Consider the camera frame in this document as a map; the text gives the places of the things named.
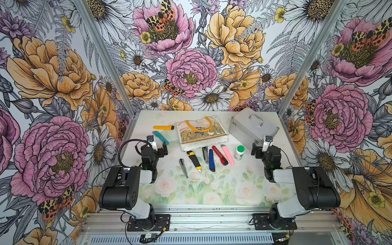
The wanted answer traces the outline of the teal utility knife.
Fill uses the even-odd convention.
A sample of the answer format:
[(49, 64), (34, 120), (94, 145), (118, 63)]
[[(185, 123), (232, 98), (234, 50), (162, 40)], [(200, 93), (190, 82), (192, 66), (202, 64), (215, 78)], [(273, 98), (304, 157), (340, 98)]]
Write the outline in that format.
[(153, 131), (153, 134), (154, 134), (157, 138), (159, 138), (159, 140), (160, 140), (162, 143), (165, 143), (166, 145), (169, 145), (169, 141), (168, 141), (160, 132), (158, 132), (158, 131)]

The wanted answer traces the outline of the small grey art knife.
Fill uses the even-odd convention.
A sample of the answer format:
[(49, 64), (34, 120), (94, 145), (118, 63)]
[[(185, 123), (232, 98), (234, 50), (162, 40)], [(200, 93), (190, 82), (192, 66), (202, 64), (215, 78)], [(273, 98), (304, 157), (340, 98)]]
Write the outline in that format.
[(186, 170), (186, 166), (185, 166), (184, 159), (181, 158), (181, 159), (179, 160), (179, 163), (180, 163), (180, 167), (181, 167), (181, 169), (182, 169), (182, 171), (183, 171), (185, 177), (188, 178), (188, 173), (187, 173), (187, 170)]

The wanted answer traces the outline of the black yellow utility knife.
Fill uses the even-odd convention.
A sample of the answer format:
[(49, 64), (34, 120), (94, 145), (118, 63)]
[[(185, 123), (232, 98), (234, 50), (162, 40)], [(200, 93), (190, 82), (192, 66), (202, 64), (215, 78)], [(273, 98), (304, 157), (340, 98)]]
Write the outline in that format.
[(190, 160), (192, 161), (192, 163), (194, 164), (195, 168), (197, 169), (197, 171), (201, 172), (202, 171), (202, 167), (199, 163), (199, 160), (196, 156), (196, 154), (193, 151), (187, 151), (187, 155), (190, 158)]

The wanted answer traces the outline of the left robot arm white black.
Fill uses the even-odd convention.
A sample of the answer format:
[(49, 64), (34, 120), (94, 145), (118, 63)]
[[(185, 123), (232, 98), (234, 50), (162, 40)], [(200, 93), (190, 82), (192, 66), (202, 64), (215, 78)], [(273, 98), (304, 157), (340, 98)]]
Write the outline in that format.
[(156, 150), (152, 143), (146, 140), (130, 139), (120, 146), (119, 151), (121, 152), (126, 144), (134, 141), (145, 144), (137, 150), (141, 156), (141, 164), (127, 167), (123, 165), (121, 156), (118, 156), (120, 166), (110, 169), (99, 196), (99, 205), (108, 210), (123, 211), (137, 222), (153, 224), (156, 220), (154, 207), (138, 197), (139, 185), (152, 184), (156, 181), (157, 163), (159, 158), (168, 155), (167, 144), (164, 142), (162, 147)]

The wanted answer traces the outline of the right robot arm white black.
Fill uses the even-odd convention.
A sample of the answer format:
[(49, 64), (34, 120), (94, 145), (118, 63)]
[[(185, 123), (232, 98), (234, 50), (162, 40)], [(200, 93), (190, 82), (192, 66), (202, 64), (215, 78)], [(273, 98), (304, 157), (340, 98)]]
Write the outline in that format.
[(293, 184), (295, 196), (275, 203), (269, 213), (254, 213), (250, 225), (256, 230), (296, 230), (295, 219), (312, 211), (337, 208), (340, 195), (324, 169), (317, 167), (281, 167), (282, 150), (276, 146), (252, 145), (251, 155), (261, 159), (264, 175), (270, 183)]

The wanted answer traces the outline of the pink utility knife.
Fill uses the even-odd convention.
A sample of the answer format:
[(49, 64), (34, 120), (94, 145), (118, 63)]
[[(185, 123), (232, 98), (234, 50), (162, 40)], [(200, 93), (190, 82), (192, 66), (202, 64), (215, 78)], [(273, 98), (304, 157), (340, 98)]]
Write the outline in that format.
[(221, 145), (221, 148), (222, 148), (222, 150), (224, 151), (224, 153), (225, 153), (225, 155), (226, 155), (226, 158), (227, 158), (228, 162), (229, 162), (232, 166), (235, 166), (235, 162), (234, 162), (234, 159), (233, 159), (233, 157), (232, 157), (232, 155), (231, 155), (231, 153), (230, 153), (229, 148), (228, 148), (226, 145)]

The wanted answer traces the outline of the red utility knife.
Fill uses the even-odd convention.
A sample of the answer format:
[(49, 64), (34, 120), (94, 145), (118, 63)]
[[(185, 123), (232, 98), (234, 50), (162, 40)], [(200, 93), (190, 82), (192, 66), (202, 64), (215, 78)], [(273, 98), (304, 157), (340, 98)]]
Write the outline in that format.
[(218, 150), (216, 146), (212, 146), (213, 151), (216, 153), (218, 158), (220, 159), (220, 162), (222, 165), (228, 165), (228, 160), (225, 158), (225, 156)]

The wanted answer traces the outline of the grey metal utility knife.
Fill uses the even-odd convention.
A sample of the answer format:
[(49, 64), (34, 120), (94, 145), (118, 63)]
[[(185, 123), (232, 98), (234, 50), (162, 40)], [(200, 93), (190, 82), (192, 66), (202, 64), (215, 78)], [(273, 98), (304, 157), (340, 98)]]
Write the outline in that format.
[(209, 163), (209, 150), (208, 150), (208, 147), (203, 147), (202, 151), (203, 151), (204, 161), (206, 162), (206, 164), (208, 164)]

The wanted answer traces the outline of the blue utility knife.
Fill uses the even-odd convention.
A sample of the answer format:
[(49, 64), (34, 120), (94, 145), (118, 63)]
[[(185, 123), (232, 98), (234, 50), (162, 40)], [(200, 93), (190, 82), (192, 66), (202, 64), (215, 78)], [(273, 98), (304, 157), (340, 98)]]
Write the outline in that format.
[(213, 149), (209, 150), (209, 160), (208, 160), (208, 163), (209, 163), (209, 169), (212, 172), (215, 172), (214, 151), (213, 151)]

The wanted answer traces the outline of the white bottle green cap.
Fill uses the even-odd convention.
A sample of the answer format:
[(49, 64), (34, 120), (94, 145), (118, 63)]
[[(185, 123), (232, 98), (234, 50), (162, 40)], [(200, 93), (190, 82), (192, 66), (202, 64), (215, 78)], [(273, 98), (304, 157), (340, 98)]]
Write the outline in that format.
[(235, 155), (234, 155), (235, 160), (241, 160), (243, 158), (244, 153), (245, 153), (245, 147), (242, 145), (238, 146), (236, 148)]

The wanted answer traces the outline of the silver aluminium case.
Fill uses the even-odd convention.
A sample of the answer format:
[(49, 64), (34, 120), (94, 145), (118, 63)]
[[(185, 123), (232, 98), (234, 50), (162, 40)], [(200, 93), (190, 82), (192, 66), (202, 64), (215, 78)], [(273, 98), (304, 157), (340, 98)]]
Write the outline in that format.
[(229, 133), (250, 151), (253, 144), (262, 147), (265, 136), (275, 137), (278, 131), (278, 126), (249, 107), (233, 116), (229, 127)]

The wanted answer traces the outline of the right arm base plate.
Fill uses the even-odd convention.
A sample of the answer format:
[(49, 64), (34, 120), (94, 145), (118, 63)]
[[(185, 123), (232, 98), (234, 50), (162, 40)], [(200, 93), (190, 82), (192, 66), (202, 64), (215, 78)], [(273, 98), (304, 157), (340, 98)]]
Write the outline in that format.
[(255, 230), (297, 230), (294, 218), (271, 218), (267, 213), (252, 214)]

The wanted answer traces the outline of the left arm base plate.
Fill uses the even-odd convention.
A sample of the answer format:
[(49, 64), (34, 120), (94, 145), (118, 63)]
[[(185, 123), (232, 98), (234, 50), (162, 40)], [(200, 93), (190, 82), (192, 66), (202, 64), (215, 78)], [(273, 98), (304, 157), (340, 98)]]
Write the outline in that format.
[(126, 226), (127, 232), (161, 232), (164, 228), (169, 230), (170, 214), (155, 214), (150, 215), (147, 219), (132, 219), (130, 218)]

